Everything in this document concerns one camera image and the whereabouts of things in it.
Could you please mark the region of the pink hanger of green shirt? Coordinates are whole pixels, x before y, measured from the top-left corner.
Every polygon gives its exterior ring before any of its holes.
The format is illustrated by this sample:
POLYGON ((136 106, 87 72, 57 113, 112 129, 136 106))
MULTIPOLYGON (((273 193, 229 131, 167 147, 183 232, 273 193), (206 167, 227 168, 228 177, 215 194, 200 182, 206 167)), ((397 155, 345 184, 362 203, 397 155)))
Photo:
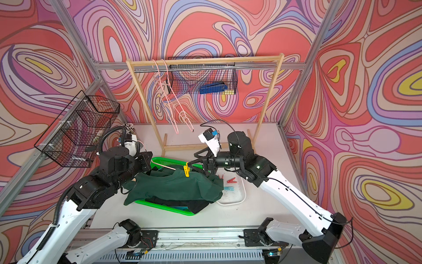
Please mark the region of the pink hanger of green shirt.
POLYGON ((186 165, 186 162, 165 157, 154 157, 151 160, 152 168, 167 168, 176 170, 178 168, 183 169, 184 165, 186 165))

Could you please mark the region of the yellow plastic clothespin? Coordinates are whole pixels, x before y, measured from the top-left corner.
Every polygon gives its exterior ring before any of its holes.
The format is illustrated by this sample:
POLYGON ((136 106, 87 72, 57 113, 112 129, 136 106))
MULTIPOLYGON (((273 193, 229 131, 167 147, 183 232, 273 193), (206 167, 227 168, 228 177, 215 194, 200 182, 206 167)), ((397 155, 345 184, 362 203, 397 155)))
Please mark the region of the yellow plastic clothespin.
POLYGON ((189 167, 189 163, 187 162, 186 165, 184 165, 184 174, 185 174, 185 177, 187 177, 187 178, 190 177, 190 171, 191 171, 191 168, 189 167))

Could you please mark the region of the red plastic clothespin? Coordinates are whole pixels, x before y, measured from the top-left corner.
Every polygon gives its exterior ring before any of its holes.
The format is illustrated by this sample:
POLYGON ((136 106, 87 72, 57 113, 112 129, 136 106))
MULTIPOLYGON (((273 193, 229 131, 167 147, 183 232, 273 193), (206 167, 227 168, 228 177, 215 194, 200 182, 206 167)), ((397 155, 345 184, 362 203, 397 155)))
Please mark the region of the red plastic clothespin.
POLYGON ((227 180, 226 183, 227 184, 236 184, 237 183, 237 179, 235 177, 234 178, 231 178, 231 179, 227 180))

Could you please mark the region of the dark green t-shirt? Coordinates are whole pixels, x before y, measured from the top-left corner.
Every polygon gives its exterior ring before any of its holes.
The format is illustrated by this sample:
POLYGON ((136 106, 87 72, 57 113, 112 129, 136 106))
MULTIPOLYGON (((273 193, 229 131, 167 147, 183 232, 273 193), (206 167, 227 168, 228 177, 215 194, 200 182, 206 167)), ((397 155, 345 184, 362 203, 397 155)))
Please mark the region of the dark green t-shirt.
POLYGON ((129 190, 124 205, 153 197, 166 201, 216 202, 223 196, 224 181, 218 176, 197 171, 191 171, 189 175, 185 176, 181 166, 176 166, 174 170, 162 168, 148 173, 140 172, 135 176, 135 181, 123 185, 129 190))

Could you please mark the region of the black t-shirt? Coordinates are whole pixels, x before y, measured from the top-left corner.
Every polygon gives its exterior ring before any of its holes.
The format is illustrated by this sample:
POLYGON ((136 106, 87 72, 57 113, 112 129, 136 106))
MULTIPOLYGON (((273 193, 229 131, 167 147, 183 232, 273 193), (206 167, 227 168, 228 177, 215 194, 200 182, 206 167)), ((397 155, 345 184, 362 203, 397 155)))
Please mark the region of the black t-shirt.
POLYGON ((210 202, 206 200, 163 200, 157 197, 146 199, 146 201, 162 205, 166 208, 177 209, 177 210, 188 210, 193 214, 197 214, 205 209, 210 202))

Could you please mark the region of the pink hanger of teal shirt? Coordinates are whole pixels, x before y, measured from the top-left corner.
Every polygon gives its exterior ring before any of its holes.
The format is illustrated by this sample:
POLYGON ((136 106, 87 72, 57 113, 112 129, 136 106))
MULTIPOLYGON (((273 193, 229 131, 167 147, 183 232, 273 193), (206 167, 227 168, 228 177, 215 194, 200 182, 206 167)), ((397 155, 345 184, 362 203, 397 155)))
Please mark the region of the pink hanger of teal shirt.
POLYGON ((177 125, 176 120, 175 120, 174 115, 173 115, 173 109, 172 109, 173 104, 171 102, 169 102, 168 94, 166 93, 166 91, 164 89, 165 85, 162 82, 162 76, 160 74, 160 70, 159 70, 157 61, 153 59, 152 62, 155 64, 156 69, 157 69, 157 78, 158 78, 158 83, 159 83, 158 90, 160 91, 160 95, 162 97, 164 97, 162 99, 163 105, 167 109, 168 117, 169 117, 170 123, 171 123, 171 125, 174 129, 174 132, 176 133, 176 135, 178 135, 179 134, 179 128, 178 128, 178 125, 177 125))

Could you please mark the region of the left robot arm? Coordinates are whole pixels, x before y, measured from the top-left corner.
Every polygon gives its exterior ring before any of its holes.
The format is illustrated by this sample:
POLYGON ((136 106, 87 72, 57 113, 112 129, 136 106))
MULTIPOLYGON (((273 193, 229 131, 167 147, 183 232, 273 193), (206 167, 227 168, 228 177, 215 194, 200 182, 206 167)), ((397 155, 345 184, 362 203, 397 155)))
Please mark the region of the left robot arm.
POLYGON ((141 244, 141 228, 132 220, 118 223, 109 233, 74 250, 68 246, 106 200, 123 192, 124 184, 151 169, 151 152, 142 152, 132 124, 109 129, 98 142, 99 165, 60 196, 53 221, 38 242, 19 260, 21 264, 93 264, 122 246, 141 244))

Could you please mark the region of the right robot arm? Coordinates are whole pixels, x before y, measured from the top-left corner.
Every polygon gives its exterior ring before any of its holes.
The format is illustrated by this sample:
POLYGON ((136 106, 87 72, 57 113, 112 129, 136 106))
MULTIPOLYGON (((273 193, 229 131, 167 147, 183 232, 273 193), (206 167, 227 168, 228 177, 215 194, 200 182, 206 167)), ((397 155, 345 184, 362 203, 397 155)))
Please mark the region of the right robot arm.
POLYGON ((344 227, 350 223, 344 215, 323 209, 294 187, 276 165, 255 154, 252 141, 244 132, 234 131, 228 135, 228 151, 221 150, 219 133, 212 128, 198 138, 206 148, 194 154, 195 160, 186 164, 185 171, 194 170, 197 163, 202 164, 199 171, 206 175, 219 168, 231 168, 238 176, 276 198, 300 221, 293 225, 268 217, 254 229, 252 236, 248 235, 248 229, 244 230, 246 246, 297 245, 318 263, 329 262, 344 227))

